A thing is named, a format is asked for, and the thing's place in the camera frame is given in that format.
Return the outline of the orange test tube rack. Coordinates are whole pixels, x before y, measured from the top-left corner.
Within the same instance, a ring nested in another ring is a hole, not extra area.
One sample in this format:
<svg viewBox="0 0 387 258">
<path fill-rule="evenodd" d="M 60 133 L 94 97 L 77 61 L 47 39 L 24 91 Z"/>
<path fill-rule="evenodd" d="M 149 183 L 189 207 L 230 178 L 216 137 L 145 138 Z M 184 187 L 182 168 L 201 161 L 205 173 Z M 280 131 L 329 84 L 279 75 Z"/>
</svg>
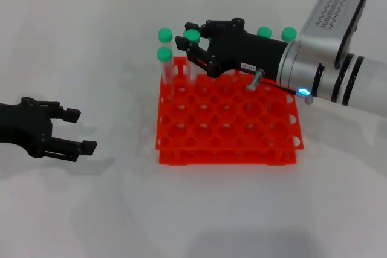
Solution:
<svg viewBox="0 0 387 258">
<path fill-rule="evenodd" d="M 197 75 L 189 83 L 187 59 L 174 58 L 173 84 L 161 84 L 155 148 L 159 163 L 287 165 L 304 147 L 296 100 L 251 75 Z"/>
</svg>

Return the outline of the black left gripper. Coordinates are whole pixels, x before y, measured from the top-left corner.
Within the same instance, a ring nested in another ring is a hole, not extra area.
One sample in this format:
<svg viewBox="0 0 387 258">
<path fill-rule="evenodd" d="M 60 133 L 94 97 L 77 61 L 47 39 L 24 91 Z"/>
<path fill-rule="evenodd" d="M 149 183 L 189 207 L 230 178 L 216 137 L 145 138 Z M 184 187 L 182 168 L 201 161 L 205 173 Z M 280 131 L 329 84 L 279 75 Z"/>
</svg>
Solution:
<svg viewBox="0 0 387 258">
<path fill-rule="evenodd" d="M 0 103 L 0 143 L 17 145 L 33 158 L 45 156 L 76 162 L 80 156 L 91 156 L 97 142 L 51 138 L 51 120 L 77 123 L 80 115 L 78 109 L 65 109 L 58 101 L 45 102 L 23 97 L 18 104 Z"/>
</svg>

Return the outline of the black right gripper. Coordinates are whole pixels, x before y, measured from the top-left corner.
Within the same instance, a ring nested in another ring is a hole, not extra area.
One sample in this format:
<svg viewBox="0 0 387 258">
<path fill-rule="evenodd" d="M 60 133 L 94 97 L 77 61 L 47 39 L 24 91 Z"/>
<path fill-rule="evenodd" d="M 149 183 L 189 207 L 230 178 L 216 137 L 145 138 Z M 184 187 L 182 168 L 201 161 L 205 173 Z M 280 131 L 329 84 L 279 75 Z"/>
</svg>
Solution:
<svg viewBox="0 0 387 258">
<path fill-rule="evenodd" d="M 276 80 L 279 64 L 287 43 L 255 34 L 244 29 L 244 20 L 207 21 L 203 25 L 187 22 L 185 30 L 196 30 L 203 38 L 211 38 L 207 51 L 182 36 L 175 37 L 177 49 L 203 69 L 210 77 L 219 77 L 237 69 L 254 74 L 262 69 L 264 77 Z"/>
</svg>

